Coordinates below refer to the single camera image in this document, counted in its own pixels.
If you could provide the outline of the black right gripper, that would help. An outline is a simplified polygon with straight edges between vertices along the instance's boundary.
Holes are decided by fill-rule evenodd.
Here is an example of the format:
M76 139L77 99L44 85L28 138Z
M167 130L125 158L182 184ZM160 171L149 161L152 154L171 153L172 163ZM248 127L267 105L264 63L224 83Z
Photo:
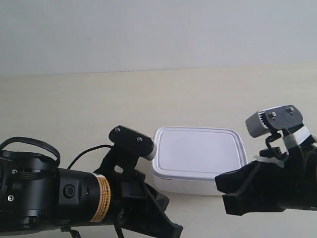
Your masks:
M253 161L240 169L215 177L216 188L222 196L226 213L281 213L286 209L317 209L317 138L310 135L305 140L285 142L287 152L271 143L280 135L271 135L265 142L270 160Z

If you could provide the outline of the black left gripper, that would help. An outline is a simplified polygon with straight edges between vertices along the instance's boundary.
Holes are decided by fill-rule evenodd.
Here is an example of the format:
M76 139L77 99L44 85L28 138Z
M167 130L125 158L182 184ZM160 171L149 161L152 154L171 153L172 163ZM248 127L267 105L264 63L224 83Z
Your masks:
M93 223L113 225L153 238L179 238L183 227L173 223L165 211L169 198L145 182L136 169L141 157L152 158L153 143L106 145L108 153L95 174L105 197L93 216Z

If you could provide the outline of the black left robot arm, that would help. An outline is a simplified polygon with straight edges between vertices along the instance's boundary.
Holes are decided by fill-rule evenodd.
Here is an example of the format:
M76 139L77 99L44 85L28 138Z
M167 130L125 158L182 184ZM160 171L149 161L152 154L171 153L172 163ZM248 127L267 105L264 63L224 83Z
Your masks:
M169 200L135 166L143 153L111 146L94 172L58 168L32 152L0 153L0 234L16 236L78 227L114 226L155 238L178 238L165 214Z

